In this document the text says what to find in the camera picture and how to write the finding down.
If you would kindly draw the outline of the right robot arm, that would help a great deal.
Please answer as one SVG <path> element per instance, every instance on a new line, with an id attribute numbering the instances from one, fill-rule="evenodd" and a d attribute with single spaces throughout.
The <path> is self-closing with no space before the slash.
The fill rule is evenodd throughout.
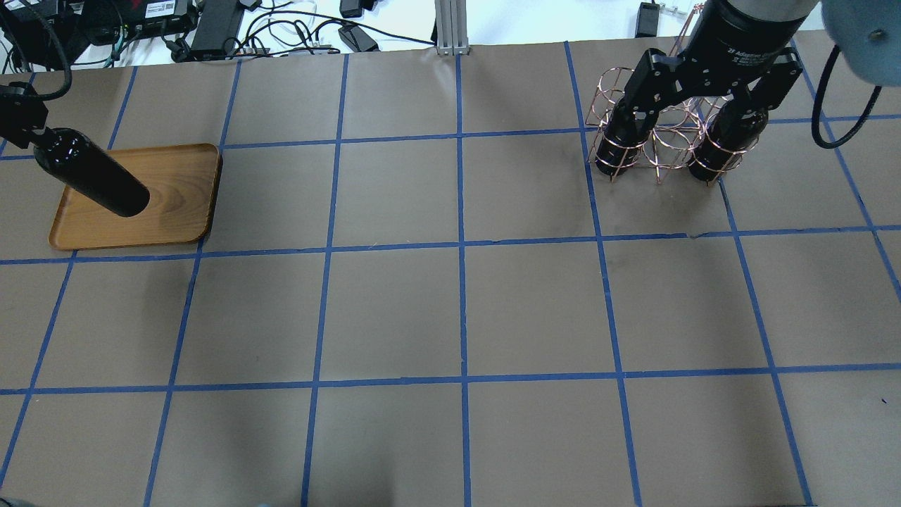
<path id="1" fill-rule="evenodd" d="M 627 142 L 643 140 L 660 111 L 690 97 L 731 95 L 752 110 L 775 108 L 793 83 L 789 42 L 814 7 L 814 1 L 708 1 L 682 52 L 644 52 L 609 127 Z M 897 1 L 824 1 L 821 19 L 858 78 L 899 86 Z"/>

